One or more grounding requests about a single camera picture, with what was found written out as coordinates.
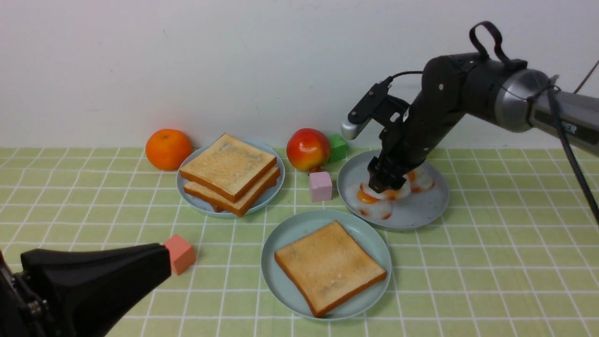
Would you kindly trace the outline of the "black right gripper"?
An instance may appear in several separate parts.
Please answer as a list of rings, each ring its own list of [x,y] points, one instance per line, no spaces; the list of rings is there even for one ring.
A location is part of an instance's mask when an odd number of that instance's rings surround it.
[[[404,176],[419,167],[463,118],[460,109],[411,105],[397,137],[383,141],[381,153],[368,164],[368,186],[376,193],[400,190]]]

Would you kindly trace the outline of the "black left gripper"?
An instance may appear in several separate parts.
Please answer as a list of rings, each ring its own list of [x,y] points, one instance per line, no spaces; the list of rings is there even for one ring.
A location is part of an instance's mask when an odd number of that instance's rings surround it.
[[[21,254],[13,273],[1,257],[3,337],[104,337],[171,276],[158,243],[105,251]]]

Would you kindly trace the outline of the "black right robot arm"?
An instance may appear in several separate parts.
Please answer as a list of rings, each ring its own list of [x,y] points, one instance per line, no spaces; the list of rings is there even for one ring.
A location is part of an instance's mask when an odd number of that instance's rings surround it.
[[[465,115],[510,132],[536,128],[598,154],[598,99],[558,89],[523,61],[485,59],[479,53],[439,56],[419,74],[421,91],[411,104],[389,94],[391,76],[373,85],[357,105],[357,114],[383,125],[381,153],[368,164],[375,192],[400,189],[407,173]]]

